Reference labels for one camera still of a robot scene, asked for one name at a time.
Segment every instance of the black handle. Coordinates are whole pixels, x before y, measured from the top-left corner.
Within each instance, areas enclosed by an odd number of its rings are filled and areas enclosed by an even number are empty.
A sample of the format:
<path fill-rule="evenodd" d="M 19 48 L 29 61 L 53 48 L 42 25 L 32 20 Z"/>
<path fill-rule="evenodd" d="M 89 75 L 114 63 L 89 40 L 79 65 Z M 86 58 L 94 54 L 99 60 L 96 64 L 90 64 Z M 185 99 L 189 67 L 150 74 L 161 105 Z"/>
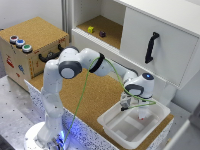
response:
<path fill-rule="evenodd" d="M 153 50 L 153 46 L 154 46 L 154 40 L 157 39 L 160 35 L 156 32 L 153 33 L 153 36 L 151 37 L 150 41 L 149 41 L 149 45 L 148 45 L 148 49 L 147 49 L 147 53 L 146 53 L 146 57 L 145 57 L 145 63 L 148 64 L 149 62 L 151 62 L 153 60 L 153 57 L 151 57 L 151 53 Z"/>
<path fill-rule="evenodd" d="M 39 55 L 38 55 L 38 56 L 39 56 L 39 59 L 40 59 L 42 62 L 46 63 L 47 61 L 49 61 L 49 60 L 51 60 L 51 59 L 57 58 L 58 56 L 60 56 L 60 53 L 64 50 L 64 48 L 62 48 L 61 45 L 59 44 L 59 45 L 58 45 L 58 49 L 60 50 L 60 52 L 55 53 L 55 54 L 53 54 L 53 55 L 51 55 L 51 56 L 49 56 L 49 57 L 46 57 L 46 58 L 44 58 L 44 57 L 42 56 L 42 54 L 39 54 Z"/>

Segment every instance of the white cabinet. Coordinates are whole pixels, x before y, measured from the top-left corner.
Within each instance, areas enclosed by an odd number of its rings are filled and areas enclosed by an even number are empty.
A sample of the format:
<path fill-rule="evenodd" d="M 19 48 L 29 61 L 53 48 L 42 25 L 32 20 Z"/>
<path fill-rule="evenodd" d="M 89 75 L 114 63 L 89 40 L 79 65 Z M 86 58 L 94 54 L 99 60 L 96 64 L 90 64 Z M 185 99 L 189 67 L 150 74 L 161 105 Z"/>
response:
<path fill-rule="evenodd" d="M 69 1 L 72 43 L 78 48 L 98 44 L 97 51 L 106 57 L 113 54 L 112 59 L 123 65 L 131 62 L 130 68 L 137 66 L 178 89 L 200 70 L 199 6 L 182 0 Z M 94 20 L 100 15 L 105 22 L 99 21 L 102 18 Z M 92 34 L 87 32 L 90 25 L 95 26 Z M 106 30 L 106 38 L 99 37 L 101 30 Z M 160 36 L 154 41 L 153 60 L 146 64 L 145 56 L 154 32 Z M 81 42 L 80 38 L 86 36 L 87 42 Z"/>
<path fill-rule="evenodd" d="M 148 44 L 156 32 L 151 56 L 145 63 Z M 195 50 L 198 37 L 127 8 L 120 54 L 179 86 Z"/>

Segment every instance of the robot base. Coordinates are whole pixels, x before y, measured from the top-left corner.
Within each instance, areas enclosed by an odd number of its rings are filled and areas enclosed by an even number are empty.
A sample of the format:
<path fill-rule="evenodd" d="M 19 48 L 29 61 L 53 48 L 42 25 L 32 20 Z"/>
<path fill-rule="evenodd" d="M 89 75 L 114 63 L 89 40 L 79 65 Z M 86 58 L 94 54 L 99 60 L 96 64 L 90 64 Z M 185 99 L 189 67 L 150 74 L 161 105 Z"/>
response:
<path fill-rule="evenodd" d="M 43 127 L 44 122 L 40 122 L 34 126 L 32 126 L 25 135 L 24 138 L 24 150 L 49 150 L 47 148 L 41 148 L 35 143 L 35 137 L 37 136 L 40 129 Z M 65 142 L 64 150 L 67 150 L 69 146 L 70 139 L 68 138 Z"/>

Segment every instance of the small object on shelf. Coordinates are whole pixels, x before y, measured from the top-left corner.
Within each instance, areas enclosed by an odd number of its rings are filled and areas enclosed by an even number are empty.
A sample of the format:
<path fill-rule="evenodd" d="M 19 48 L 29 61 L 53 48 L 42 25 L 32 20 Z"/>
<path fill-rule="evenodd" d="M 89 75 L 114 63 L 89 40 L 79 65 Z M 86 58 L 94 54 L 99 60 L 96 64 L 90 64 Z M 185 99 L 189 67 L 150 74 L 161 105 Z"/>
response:
<path fill-rule="evenodd" d="M 22 51 L 23 51 L 23 53 L 31 53 L 33 51 L 32 46 L 31 45 L 24 45 L 24 46 L 22 46 Z"/>
<path fill-rule="evenodd" d="M 102 37 L 102 38 L 103 38 L 103 37 L 106 37 L 106 32 L 100 31 L 100 32 L 99 32 L 99 36 Z"/>
<path fill-rule="evenodd" d="M 16 41 L 16 47 L 19 49 L 21 49 L 24 44 L 25 44 L 25 41 L 22 39 L 19 39 Z"/>
<path fill-rule="evenodd" d="M 89 32 L 89 33 L 93 33 L 93 32 L 94 32 L 94 27 L 89 26 L 89 28 L 88 28 L 88 32 Z"/>
<path fill-rule="evenodd" d="M 19 38 L 18 38 L 18 36 L 16 36 L 16 35 L 13 35 L 13 36 L 11 36 L 10 37 L 10 44 L 16 44 L 16 41 L 18 40 Z"/>

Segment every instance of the cabinet door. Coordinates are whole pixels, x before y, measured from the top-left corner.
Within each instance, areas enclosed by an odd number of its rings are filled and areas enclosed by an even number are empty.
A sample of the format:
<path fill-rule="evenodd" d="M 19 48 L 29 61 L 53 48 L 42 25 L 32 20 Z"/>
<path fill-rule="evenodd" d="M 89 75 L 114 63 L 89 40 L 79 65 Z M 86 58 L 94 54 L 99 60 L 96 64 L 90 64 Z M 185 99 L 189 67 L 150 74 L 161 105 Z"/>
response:
<path fill-rule="evenodd" d="M 146 64 L 153 32 L 160 37 L 154 41 L 153 61 Z M 127 8 L 120 54 L 179 86 L 197 41 L 191 34 Z"/>

